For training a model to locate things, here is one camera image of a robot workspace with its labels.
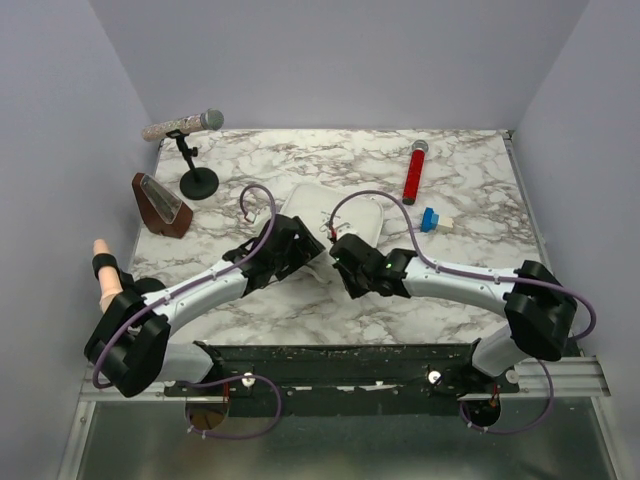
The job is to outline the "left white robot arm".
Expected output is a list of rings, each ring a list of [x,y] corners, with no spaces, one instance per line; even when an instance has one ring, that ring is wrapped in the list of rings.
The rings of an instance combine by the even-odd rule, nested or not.
[[[226,252],[209,269],[172,287],[144,292],[134,282],[115,293],[84,347],[108,386],[131,398],[154,382],[188,383],[201,395],[222,380],[203,344],[170,338],[209,311],[265,288],[326,251],[299,217],[276,215],[260,234]]]

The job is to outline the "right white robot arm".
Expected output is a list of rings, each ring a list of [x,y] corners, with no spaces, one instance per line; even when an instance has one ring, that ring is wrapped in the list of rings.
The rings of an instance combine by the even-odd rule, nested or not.
[[[488,269],[424,260],[415,250],[383,254],[354,234],[336,240],[329,255],[352,298],[375,292],[444,299],[505,318],[507,324],[477,341],[460,367],[461,382],[471,391],[485,390],[527,358],[556,362],[563,356],[577,302],[539,262]]]

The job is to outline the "grey medicine kit box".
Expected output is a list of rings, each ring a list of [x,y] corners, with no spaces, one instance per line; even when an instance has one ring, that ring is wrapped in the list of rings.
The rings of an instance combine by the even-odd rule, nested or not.
[[[311,274],[319,283],[327,284],[339,280],[332,267],[328,251],[329,217],[346,194],[326,186],[311,183],[296,185],[280,209],[287,217],[299,217],[313,236],[325,247],[325,252],[314,258],[302,270]],[[372,196],[358,196],[342,205],[334,216],[333,226],[338,236],[351,233],[358,235],[368,245],[376,247],[384,222],[384,209]]]

